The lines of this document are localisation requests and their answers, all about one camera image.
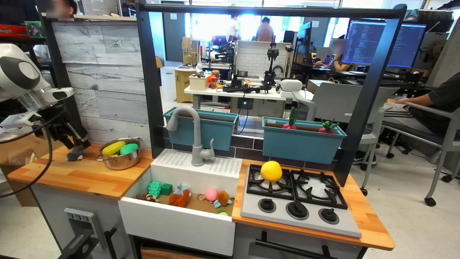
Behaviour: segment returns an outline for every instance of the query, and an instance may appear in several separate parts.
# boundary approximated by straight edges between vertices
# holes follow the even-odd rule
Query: teal container
[[[283,130],[288,120],[263,119],[263,156],[331,165],[347,134],[336,127],[334,134],[316,133],[322,126],[315,121],[296,121],[298,130]]]
[[[164,114],[170,121],[175,108]],[[214,150],[229,152],[232,134],[237,127],[237,114],[223,114],[213,111],[197,111],[201,121],[201,143],[204,149],[210,149],[214,139]],[[170,131],[170,142],[177,146],[193,146],[193,120],[188,114],[178,116],[177,131]]]

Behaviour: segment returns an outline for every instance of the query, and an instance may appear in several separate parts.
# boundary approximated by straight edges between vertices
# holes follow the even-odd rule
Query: faucet
[[[180,114],[180,113],[188,113],[191,116],[193,124],[194,124],[191,166],[201,167],[204,165],[203,160],[214,162],[214,149],[213,149],[214,139],[210,142],[210,150],[203,150],[200,116],[194,108],[177,107],[175,111],[173,113],[171,120],[168,121],[167,130],[177,131],[177,114]]]

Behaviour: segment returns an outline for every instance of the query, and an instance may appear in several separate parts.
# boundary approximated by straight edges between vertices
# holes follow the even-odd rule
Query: toy stove
[[[283,178],[279,182],[267,183],[260,176],[260,167],[250,166],[242,215],[244,218],[361,238],[339,186],[334,178],[324,173],[283,170]]]

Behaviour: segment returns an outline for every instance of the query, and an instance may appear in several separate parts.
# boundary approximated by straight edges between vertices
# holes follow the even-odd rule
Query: pink toy
[[[207,189],[204,198],[209,202],[217,201],[217,190],[216,189]]]

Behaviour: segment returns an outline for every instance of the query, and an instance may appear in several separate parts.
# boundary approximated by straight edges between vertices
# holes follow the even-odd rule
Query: chair
[[[433,195],[436,192],[437,188],[437,182],[440,179],[441,170],[443,170],[443,165],[446,160],[447,153],[453,153],[453,152],[460,152],[460,139],[457,136],[459,130],[460,130],[460,108],[457,108],[453,113],[446,113],[446,111],[440,111],[440,110],[434,110],[430,107],[421,107],[421,106],[416,106],[416,104],[407,104],[407,107],[411,107],[414,110],[421,110],[430,114],[436,114],[439,117],[444,117],[449,120],[449,127],[446,131],[444,137],[436,136],[434,133],[431,133],[427,127],[420,126],[410,126],[408,121],[414,119],[385,119],[384,120],[384,129],[397,133],[397,136],[394,137],[390,150],[388,150],[388,159],[391,159],[391,150],[397,142],[397,139],[400,136],[405,136],[408,139],[414,139],[418,142],[423,142],[426,144],[430,144],[433,147],[440,149],[441,154],[440,159],[437,162],[436,166],[436,172],[433,176],[433,182],[431,182],[431,188],[424,199],[426,205],[433,208],[436,206],[436,201],[433,199]],[[451,176],[443,178],[444,182],[450,182],[451,179],[456,178],[457,172],[460,169],[460,162],[457,162],[457,166],[454,169],[454,173]]]
[[[358,97],[361,94],[362,87],[361,85],[342,85],[342,84],[322,84],[318,91],[315,93],[315,97],[311,103],[305,101],[308,107],[308,116],[306,119],[313,120],[329,120],[336,123],[348,124],[351,120],[351,116],[355,110]],[[367,163],[365,178],[361,185],[361,192],[367,196],[367,183],[370,179],[370,169],[371,162],[375,156],[375,147],[378,144],[378,137],[381,133],[381,126],[384,120],[384,104],[390,97],[397,93],[398,88],[394,87],[385,87],[380,88],[372,111],[370,114],[370,119],[367,121],[368,130],[361,137],[361,146],[368,146],[364,162]]]

